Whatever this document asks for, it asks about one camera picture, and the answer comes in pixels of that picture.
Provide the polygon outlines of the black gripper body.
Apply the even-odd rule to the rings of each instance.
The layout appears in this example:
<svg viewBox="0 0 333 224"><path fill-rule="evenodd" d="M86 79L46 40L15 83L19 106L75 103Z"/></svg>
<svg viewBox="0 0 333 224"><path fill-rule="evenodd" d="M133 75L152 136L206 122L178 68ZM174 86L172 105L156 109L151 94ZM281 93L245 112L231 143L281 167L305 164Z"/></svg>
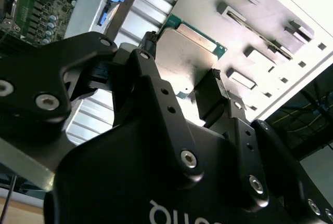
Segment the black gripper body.
<svg viewBox="0 0 333 224"><path fill-rule="evenodd" d="M244 210L234 150L221 136L190 126L204 176L179 189L158 142L139 122L117 127L72 150L44 202L46 223L283 223L276 199Z"/></svg>

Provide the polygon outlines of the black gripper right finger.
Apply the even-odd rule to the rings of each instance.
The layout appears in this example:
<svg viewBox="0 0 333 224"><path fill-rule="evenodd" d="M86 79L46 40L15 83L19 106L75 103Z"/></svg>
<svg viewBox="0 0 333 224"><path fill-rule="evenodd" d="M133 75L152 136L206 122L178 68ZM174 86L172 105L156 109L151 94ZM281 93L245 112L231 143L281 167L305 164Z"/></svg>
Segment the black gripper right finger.
<svg viewBox="0 0 333 224"><path fill-rule="evenodd" d="M236 175L250 209L276 197L295 223L332 223L332 206L304 168L265 121L246 120L242 99L227 92L218 69L195 86L195 96L204 126L234 147Z"/></svg>

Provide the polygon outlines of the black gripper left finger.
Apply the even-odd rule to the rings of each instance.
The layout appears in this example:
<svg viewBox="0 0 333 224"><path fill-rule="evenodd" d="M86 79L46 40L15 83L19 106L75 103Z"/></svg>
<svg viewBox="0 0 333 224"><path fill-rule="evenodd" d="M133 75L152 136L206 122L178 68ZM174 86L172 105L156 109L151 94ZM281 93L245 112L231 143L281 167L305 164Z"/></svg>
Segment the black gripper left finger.
<svg viewBox="0 0 333 224"><path fill-rule="evenodd" d="M116 126L76 147L72 102L112 92ZM118 49L89 32L1 59L1 163L40 187L124 174L191 187L204 170L171 84L148 47Z"/></svg>

